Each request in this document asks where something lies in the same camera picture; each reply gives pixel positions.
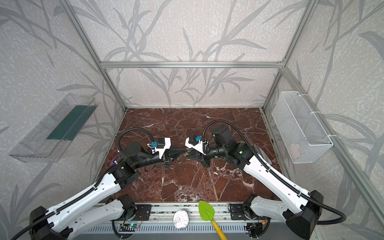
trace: red marble tabletop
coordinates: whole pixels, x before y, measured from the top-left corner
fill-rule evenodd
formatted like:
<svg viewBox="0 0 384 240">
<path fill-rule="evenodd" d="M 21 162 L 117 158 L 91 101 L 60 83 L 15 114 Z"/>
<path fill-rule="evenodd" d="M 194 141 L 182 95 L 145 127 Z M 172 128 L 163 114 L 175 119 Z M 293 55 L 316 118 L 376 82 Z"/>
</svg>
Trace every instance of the red marble tabletop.
<svg viewBox="0 0 384 240">
<path fill-rule="evenodd" d="M 201 135 L 204 127 L 216 119 L 232 122 L 251 143 L 258 144 L 272 161 L 272 166 L 281 171 L 258 108 L 128 109 L 118 134 L 130 127 L 144 127 L 155 139 L 170 137 L 173 146 L 182 148 L 185 147 L 188 136 L 193 133 Z M 213 141 L 210 130 L 214 125 L 207 130 L 209 142 Z M 236 141 L 241 142 L 240 136 L 231 130 Z M 146 146 L 149 139 L 143 132 L 129 132 L 123 137 L 122 146 L 131 141 L 138 141 Z M 115 139 L 101 172 L 118 157 Z M 221 158 L 212 160 L 210 168 L 204 168 L 200 163 L 187 160 L 181 155 L 168 169 L 158 164 L 155 167 L 141 168 L 139 172 L 141 176 L 138 179 L 113 194 L 113 197 L 128 194 L 135 202 L 242 202 L 249 194 L 255 193 L 264 198 L 277 199 L 261 182 L 240 169 L 235 169 Z"/>
</svg>

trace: green spatula head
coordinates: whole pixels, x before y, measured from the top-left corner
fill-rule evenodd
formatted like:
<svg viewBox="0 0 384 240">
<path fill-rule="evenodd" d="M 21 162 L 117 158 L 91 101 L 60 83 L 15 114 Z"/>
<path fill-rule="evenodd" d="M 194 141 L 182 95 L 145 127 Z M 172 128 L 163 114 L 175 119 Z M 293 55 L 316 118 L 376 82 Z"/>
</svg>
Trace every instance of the green spatula head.
<svg viewBox="0 0 384 240">
<path fill-rule="evenodd" d="M 214 219 L 215 210 L 209 203 L 199 201 L 199 213 L 204 221 L 212 221 Z"/>
</svg>

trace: yellow handle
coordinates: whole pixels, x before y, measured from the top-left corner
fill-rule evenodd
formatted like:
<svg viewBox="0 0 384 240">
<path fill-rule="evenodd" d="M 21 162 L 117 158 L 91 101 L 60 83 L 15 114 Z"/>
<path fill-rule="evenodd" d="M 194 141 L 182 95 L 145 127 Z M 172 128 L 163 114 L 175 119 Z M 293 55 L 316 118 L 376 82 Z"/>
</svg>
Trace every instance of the yellow handle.
<svg viewBox="0 0 384 240">
<path fill-rule="evenodd" d="M 221 228 L 217 225 L 217 223 L 214 220 L 212 220 L 212 225 L 215 227 L 216 232 L 221 240 L 228 240 L 224 235 L 223 231 L 221 230 Z"/>
</svg>

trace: wallpaper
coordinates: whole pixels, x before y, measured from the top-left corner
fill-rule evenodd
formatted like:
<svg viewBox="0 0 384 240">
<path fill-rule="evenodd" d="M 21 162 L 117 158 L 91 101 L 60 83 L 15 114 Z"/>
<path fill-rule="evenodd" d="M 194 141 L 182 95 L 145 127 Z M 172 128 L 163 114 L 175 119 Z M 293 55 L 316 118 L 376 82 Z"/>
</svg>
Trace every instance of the wallpaper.
<svg viewBox="0 0 384 240">
<path fill-rule="evenodd" d="M 262 106 L 276 73 L 274 68 L 109 70 L 127 106 L 166 108 Z"/>
<path fill-rule="evenodd" d="M 0 1 L 0 239 L 28 225 L 29 213 L 93 181 L 123 116 L 56 1 Z M 57 163 L 8 156 L 68 93 L 94 96 L 95 112 Z"/>
<path fill-rule="evenodd" d="M 384 1 L 319 5 L 288 67 L 384 197 Z"/>
<path fill-rule="evenodd" d="M 337 159 L 332 148 L 313 163 L 293 164 L 279 130 L 272 117 L 281 91 L 293 91 L 288 81 L 282 77 L 265 112 L 271 125 L 275 142 L 281 152 L 290 179 L 309 191 L 317 190 L 324 196 L 324 204 L 341 210 L 347 216 L 346 221 L 334 225 L 319 225 L 324 239 L 337 240 L 379 240 L 384 239 L 384 229 L 374 216 L 359 190 Z M 337 215 L 323 210 L 320 220 L 338 218 Z"/>
<path fill-rule="evenodd" d="M 281 61 L 307 3 L 70 2 L 102 61 Z"/>
</svg>

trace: green spatula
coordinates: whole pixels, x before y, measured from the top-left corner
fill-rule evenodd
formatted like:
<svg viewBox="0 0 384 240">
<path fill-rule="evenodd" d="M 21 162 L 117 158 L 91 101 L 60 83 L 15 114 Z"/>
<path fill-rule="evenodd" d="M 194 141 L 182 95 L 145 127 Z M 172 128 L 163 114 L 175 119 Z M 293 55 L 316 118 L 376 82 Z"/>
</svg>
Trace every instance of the green spatula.
<svg viewBox="0 0 384 240">
<path fill-rule="evenodd" d="M 221 240 L 228 240 L 225 237 L 223 231 L 220 229 L 220 227 L 214 221 L 215 210 L 209 203 L 207 203 L 205 201 L 199 201 L 199 213 L 200 213 L 201 218 L 204 221 L 211 221 L 212 222 L 212 225 L 215 227 L 216 232 L 217 232 L 217 234 Z"/>
</svg>

